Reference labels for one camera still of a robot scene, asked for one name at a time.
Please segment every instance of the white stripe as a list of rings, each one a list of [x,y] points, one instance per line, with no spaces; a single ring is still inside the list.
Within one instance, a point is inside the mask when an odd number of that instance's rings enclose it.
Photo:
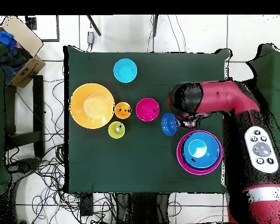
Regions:
[[[258,187],[248,190],[249,201],[280,201],[280,187]]]

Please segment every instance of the bowl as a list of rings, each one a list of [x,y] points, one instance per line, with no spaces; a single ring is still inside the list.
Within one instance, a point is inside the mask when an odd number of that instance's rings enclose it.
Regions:
[[[131,112],[132,112],[132,108],[126,102],[119,102],[115,106],[115,115],[122,120],[128,118],[131,115]]]
[[[132,60],[124,58],[115,63],[113,73],[120,82],[132,82],[137,76],[137,66]]]
[[[184,170],[203,175],[214,171],[222,160],[222,145],[207,131],[191,131],[177,145],[177,160]]]
[[[160,113],[159,104],[152,98],[144,98],[136,105],[136,115],[142,121],[152,121]]]
[[[124,124],[118,121],[112,122],[108,127],[108,133],[115,139],[123,137],[125,133]]]
[[[114,114],[115,102],[104,86],[87,83],[72,94],[70,112],[72,118],[82,127],[97,129],[106,125]]]
[[[161,120],[161,128],[166,136],[172,136],[177,131],[177,121],[172,113],[165,113]]]

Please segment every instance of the table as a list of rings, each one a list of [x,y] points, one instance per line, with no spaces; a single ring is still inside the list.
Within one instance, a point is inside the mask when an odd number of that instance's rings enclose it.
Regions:
[[[175,84],[224,80],[228,49],[215,54],[86,53],[67,46],[64,52],[65,58],[68,56],[69,98],[80,85],[99,83],[113,94],[115,103],[125,101],[133,110],[144,97],[154,98],[160,106],[160,114],[152,122],[141,121],[135,111],[121,120],[126,133],[120,139],[110,138],[107,132],[111,122],[119,121],[115,115],[109,124],[94,130],[79,126],[69,115],[65,129],[69,131],[69,192],[226,192],[221,185],[221,166],[203,176],[183,170],[176,147],[189,130],[179,129],[168,137],[161,130],[160,120],[169,111],[166,96]],[[122,58],[132,59],[138,67],[131,83],[120,83],[113,75],[114,64]],[[222,141],[222,115],[202,120],[199,129]]]

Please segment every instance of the white control panel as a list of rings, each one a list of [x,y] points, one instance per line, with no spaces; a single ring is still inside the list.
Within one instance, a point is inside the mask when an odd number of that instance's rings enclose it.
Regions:
[[[267,132],[252,126],[245,133],[245,142],[252,166],[264,173],[278,170],[278,161]]]

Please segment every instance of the pink bowl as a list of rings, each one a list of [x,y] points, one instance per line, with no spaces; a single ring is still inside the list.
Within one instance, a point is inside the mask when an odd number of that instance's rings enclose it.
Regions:
[[[136,105],[136,115],[142,121],[152,121],[160,113],[159,104],[152,98],[144,98]]]
[[[204,170],[204,171],[198,171],[198,170],[194,170],[190,167],[188,167],[184,161],[183,161],[183,158],[181,157],[181,146],[183,145],[183,142],[187,139],[187,137],[189,137],[191,134],[195,133],[195,132],[205,132],[207,134],[210,134],[212,135],[216,141],[218,142],[219,144],[219,149],[220,149],[220,155],[219,155],[219,159],[216,161],[216,163],[214,164],[214,166],[210,167],[209,169],[207,170]],[[215,137],[213,134],[211,134],[210,132],[208,131],[202,131],[202,130],[198,130],[198,131],[191,131],[189,133],[186,133],[181,139],[180,139],[180,142],[178,143],[177,145],[177,149],[176,149],[176,156],[177,156],[177,160],[180,164],[180,166],[183,167],[183,169],[191,174],[194,174],[194,175],[204,175],[204,174],[208,174],[212,171],[214,171],[220,164],[221,160],[222,160],[222,145],[221,143],[219,142],[219,140],[217,139],[217,137]]]

